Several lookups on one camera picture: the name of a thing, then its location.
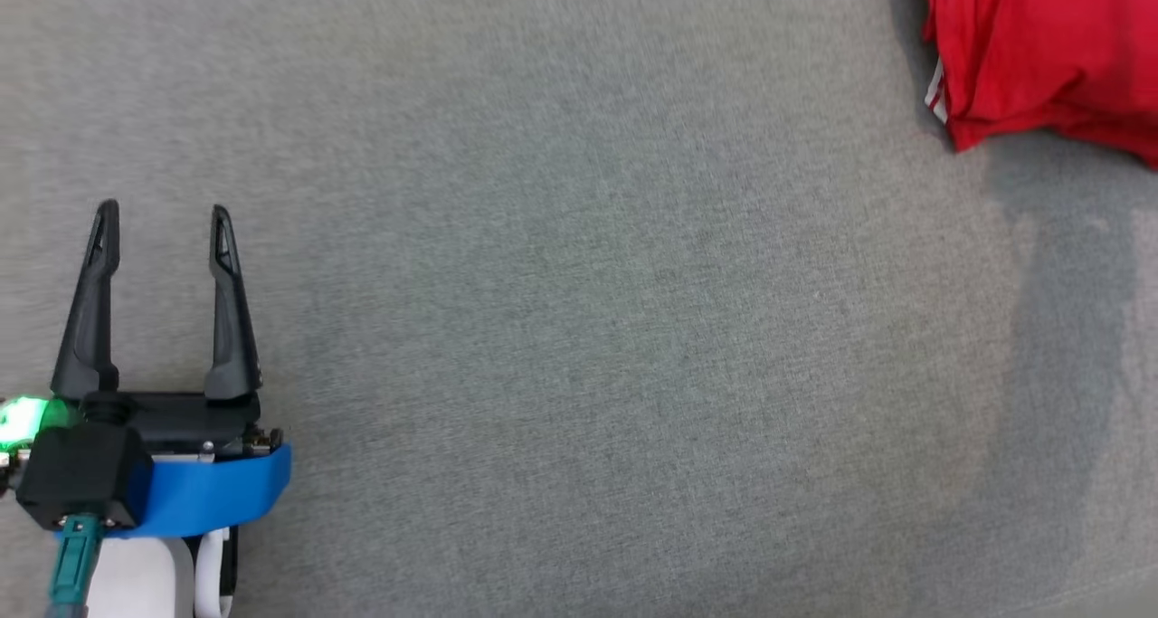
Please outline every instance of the gray carpet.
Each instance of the gray carpet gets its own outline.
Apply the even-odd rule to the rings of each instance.
[[[1045,133],[951,155],[923,14],[0,0],[0,390],[46,390],[104,197],[123,387],[198,388],[220,201],[298,454],[239,618],[1144,588],[1158,177]],[[51,539],[8,499],[0,544],[0,615],[39,616]]]

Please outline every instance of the green led light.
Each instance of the green led light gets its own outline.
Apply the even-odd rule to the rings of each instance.
[[[41,429],[53,425],[71,425],[75,412],[61,399],[38,399],[36,396],[16,396],[0,404],[0,451],[35,440]]]
[[[8,450],[22,442],[31,442],[41,431],[46,407],[47,399],[34,396],[16,396],[0,406],[0,449]]]

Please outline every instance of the black mount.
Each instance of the black mount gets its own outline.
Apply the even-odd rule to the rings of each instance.
[[[85,251],[80,279],[52,374],[52,391],[85,412],[116,412],[140,433],[151,454],[199,454],[212,442],[218,457],[243,456],[245,437],[261,418],[262,374],[233,222],[214,206],[210,271],[215,280],[213,366],[203,392],[119,392],[111,359],[111,280],[120,264],[119,207],[101,203]],[[117,392],[118,409],[109,409]]]

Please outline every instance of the teal cable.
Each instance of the teal cable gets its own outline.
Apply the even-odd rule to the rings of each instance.
[[[57,566],[49,587],[49,606],[45,618],[82,617],[88,584],[93,581],[96,559],[104,538],[104,520],[93,514],[78,514],[65,518],[57,549]]]

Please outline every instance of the red shirt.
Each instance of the red shirt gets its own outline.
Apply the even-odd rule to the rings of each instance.
[[[950,134],[1049,126],[1158,168],[1158,0],[929,0]]]

